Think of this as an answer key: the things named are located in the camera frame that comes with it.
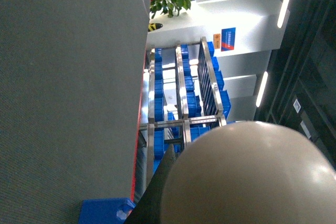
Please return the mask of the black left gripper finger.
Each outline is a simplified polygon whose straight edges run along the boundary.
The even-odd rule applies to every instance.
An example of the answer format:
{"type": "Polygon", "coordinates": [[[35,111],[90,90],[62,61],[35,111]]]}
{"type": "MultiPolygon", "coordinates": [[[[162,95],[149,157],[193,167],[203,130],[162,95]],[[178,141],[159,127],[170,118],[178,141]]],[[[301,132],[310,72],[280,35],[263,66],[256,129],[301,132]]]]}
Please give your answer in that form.
{"type": "Polygon", "coordinates": [[[163,189],[167,181],[168,174],[177,158],[178,155],[175,153],[174,145],[170,144],[158,168],[153,174],[146,191],[124,223],[161,223],[160,211],[163,189]]]}

